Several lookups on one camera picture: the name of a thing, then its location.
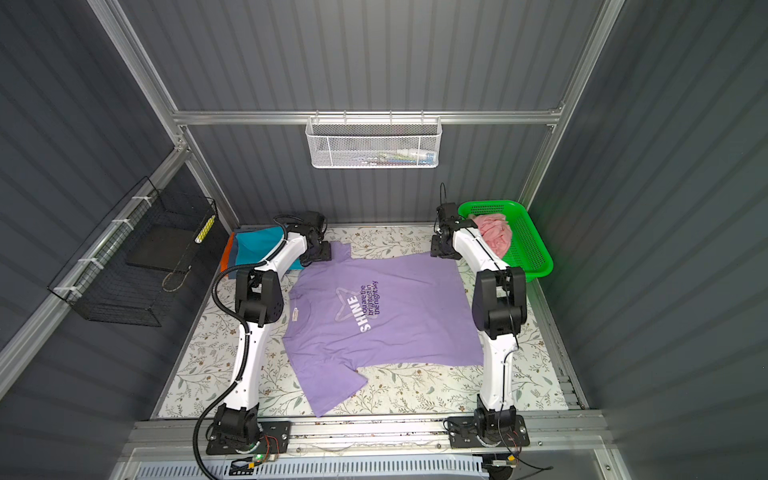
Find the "green plastic basket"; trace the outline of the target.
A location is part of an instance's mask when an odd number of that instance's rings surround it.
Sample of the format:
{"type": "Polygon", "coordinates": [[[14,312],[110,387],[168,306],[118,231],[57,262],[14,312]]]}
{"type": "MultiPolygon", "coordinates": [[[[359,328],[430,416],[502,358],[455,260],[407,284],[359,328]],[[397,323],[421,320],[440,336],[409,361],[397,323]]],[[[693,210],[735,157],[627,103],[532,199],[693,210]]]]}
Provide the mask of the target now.
{"type": "Polygon", "coordinates": [[[510,246],[501,259],[520,267],[528,283],[549,275],[554,262],[525,207],[511,200],[470,201],[458,207],[462,217],[501,214],[511,230],[510,246]]]}

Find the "purple t-shirt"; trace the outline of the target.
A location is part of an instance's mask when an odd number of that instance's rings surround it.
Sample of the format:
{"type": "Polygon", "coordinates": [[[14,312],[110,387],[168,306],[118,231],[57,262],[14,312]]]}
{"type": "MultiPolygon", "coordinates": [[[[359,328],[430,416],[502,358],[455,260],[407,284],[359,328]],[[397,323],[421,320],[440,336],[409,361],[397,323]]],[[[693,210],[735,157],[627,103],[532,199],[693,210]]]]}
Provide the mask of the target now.
{"type": "Polygon", "coordinates": [[[312,412],[331,412],[368,382],[360,369],[399,363],[476,366],[478,331],[454,260],[351,255],[304,268],[289,292],[285,352],[312,412]]]}

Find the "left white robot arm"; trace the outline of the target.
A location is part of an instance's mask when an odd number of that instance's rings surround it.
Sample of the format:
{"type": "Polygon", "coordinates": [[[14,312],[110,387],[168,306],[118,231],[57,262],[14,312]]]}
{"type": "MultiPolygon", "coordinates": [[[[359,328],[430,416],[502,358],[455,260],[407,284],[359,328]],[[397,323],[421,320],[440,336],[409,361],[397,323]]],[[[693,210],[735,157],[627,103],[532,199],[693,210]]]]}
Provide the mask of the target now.
{"type": "Polygon", "coordinates": [[[281,236],[266,255],[253,263],[234,265],[219,273],[211,286],[214,304],[239,323],[236,367],[230,385],[206,407],[195,430],[209,414],[207,453],[276,454],[278,440],[265,433],[258,419],[261,363],[266,345],[283,314],[281,279],[295,262],[306,267],[329,261],[324,239],[326,218],[319,212],[279,214],[273,218],[281,236]]]}

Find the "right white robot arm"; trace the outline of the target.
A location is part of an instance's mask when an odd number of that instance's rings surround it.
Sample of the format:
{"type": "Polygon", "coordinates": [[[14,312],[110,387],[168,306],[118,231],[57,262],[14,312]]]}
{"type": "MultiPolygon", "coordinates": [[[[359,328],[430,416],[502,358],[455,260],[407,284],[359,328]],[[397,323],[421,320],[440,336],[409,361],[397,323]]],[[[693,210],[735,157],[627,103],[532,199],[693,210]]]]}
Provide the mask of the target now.
{"type": "Polygon", "coordinates": [[[520,451],[530,444],[515,405],[513,356],[527,321],[526,275],[493,252],[476,223],[459,215],[455,203],[437,209],[431,240],[433,257],[464,260],[475,274],[471,313],[483,353],[482,383],[474,412],[474,431],[484,445],[520,451]]]}

